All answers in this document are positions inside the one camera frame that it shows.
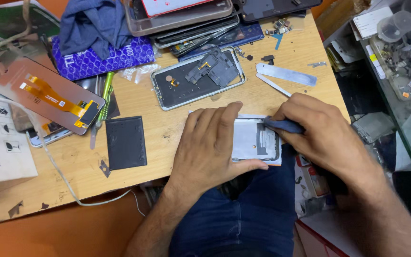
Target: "man's right hand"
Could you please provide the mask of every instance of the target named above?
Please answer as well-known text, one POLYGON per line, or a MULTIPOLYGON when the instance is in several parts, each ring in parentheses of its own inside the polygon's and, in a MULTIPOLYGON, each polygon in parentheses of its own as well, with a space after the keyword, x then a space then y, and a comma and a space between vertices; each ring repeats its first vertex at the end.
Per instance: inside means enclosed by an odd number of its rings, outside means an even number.
POLYGON ((277 130, 299 153, 336 174, 349 186, 368 186, 385 181, 381 167, 368 154, 357 133, 340 110, 300 93, 284 102, 274 120, 291 119, 305 128, 304 134, 277 130))

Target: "metal spudger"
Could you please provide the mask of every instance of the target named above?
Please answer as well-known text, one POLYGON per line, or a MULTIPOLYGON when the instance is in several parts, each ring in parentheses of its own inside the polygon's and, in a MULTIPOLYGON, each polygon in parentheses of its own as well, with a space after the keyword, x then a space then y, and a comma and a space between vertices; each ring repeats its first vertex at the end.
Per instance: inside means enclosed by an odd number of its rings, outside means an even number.
POLYGON ((285 119, 282 121, 276 121, 276 120, 271 120, 272 116, 267 116, 264 119, 264 124, 268 128, 279 128, 283 129, 285 131, 288 131, 290 133, 296 133, 296 134, 303 134, 305 132, 305 128, 301 126, 299 123, 294 122, 290 119, 285 119))

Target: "hand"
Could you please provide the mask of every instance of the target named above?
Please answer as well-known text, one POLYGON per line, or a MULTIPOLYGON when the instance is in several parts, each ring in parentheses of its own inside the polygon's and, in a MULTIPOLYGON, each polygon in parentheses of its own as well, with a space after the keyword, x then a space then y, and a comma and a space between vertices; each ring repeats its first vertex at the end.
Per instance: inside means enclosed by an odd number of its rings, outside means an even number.
POLYGON ((380 166, 372 159, 363 143, 343 118, 340 110, 300 93, 284 102, 274 120, 285 118, 298 122, 304 134, 278 129, 279 135, 294 149, 315 164, 336 174, 348 185, 365 185, 370 179, 384 179, 380 166))
POLYGON ((227 107, 189 114, 166 187, 199 198, 240 174, 269 168, 257 159, 231 161, 234 120, 241 108, 242 102, 233 102, 227 107))

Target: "bubble wrap envelope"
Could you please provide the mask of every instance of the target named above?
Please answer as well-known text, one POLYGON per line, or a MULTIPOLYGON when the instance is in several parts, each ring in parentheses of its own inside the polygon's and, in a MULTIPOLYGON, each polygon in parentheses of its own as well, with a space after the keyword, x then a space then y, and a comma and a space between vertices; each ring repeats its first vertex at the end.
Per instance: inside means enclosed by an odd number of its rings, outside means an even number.
POLYGON ((121 49, 115 49, 110 45, 110 56, 105 60, 101 60, 91 48, 62 56, 59 43, 59 37, 52 36, 52 54, 59 74, 69 80, 83 79, 155 61, 153 48, 147 37, 134 37, 131 44, 121 49))

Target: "white cable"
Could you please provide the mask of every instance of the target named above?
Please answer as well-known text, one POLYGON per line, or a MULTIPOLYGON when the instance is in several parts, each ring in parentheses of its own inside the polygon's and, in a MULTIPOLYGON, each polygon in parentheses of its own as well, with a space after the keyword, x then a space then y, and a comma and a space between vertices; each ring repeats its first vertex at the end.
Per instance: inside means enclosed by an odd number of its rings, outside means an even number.
MULTIPOLYGON (((76 201, 78 204, 80 204, 80 205, 82 205, 82 206, 95 206, 95 205, 110 203, 110 202, 113 202, 113 201, 115 201, 115 200, 118 200, 118 199, 122 198, 123 196, 125 196, 127 193, 129 193, 129 192, 131 191, 131 189, 129 189, 128 191, 126 191, 126 193, 122 194, 121 196, 119 196, 119 197, 117 197, 117 198, 114 198, 114 199, 109 200, 109 201, 100 202, 100 203, 83 203, 83 202, 81 202, 81 201, 77 198, 77 196, 75 195, 74 190, 72 190, 71 185, 69 184, 69 182, 68 182, 68 180, 66 179, 66 177, 64 176, 64 174, 61 172, 60 168, 58 168, 56 162, 54 161, 54 158, 52 157, 52 155, 51 155, 50 152, 49 152, 49 149, 47 149, 47 145, 45 144, 44 137, 42 137, 42 136, 39 134, 39 131, 42 131, 42 128, 41 128, 41 126, 39 125, 39 123, 36 121, 36 119, 33 117, 33 115, 31 114, 31 111, 29 111, 26 107, 24 107, 24 106, 21 105, 20 103, 14 102, 14 101, 9 100, 9 99, 5 99, 5 98, 0 97, 0 102, 5 102, 5 103, 8 103, 8 104, 13 104, 13 105, 15 105, 15 106, 17 106, 17 107, 20 107, 24 112, 26 112, 26 114, 28 115, 28 118, 30 119, 31 123, 32 123, 33 126, 34 126, 34 129, 35 129, 36 132, 37 132, 37 135, 39 136, 39 139, 40 139, 40 141, 41 141, 42 146, 44 147, 45 152, 47 153, 47 156, 49 157, 50 161, 51 161, 52 164, 54 165, 55 169, 57 169, 57 172, 58 172, 58 174, 60 174, 60 176, 61 176, 61 178, 63 179, 64 183, 66 183, 66 186, 68 186, 68 189, 69 189, 69 191, 71 192, 72 197, 74 197, 75 201, 76 201)), ((139 210, 139 205, 137 205, 137 210, 138 210, 142 215, 144 215, 144 214, 139 210)))
POLYGON ((137 203, 137 196, 136 196, 136 194, 134 193, 134 191, 131 191, 131 192, 132 192, 132 194, 134 195, 134 198, 136 199, 137 210, 139 211, 140 214, 142 214, 142 216, 145 217, 145 214, 143 214, 143 213, 141 212, 141 210, 139 209, 139 204, 137 203))

